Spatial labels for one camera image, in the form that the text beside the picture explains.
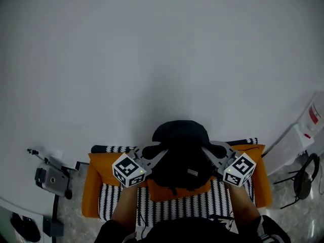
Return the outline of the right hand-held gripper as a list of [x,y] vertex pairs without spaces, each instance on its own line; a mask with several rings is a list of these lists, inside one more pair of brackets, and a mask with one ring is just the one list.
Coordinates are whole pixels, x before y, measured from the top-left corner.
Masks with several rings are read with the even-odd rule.
[[215,166],[217,179],[241,187],[251,178],[256,163],[245,152],[234,150],[226,142],[210,141],[210,144],[209,147],[202,147],[202,151]]

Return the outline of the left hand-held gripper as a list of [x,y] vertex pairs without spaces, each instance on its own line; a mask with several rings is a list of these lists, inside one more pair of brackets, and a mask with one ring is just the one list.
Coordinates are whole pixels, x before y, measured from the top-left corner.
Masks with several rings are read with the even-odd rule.
[[142,156],[142,149],[135,147],[129,153],[123,153],[113,164],[112,172],[114,177],[123,187],[129,188],[143,183],[152,169],[168,152],[162,150],[153,159],[146,159]]

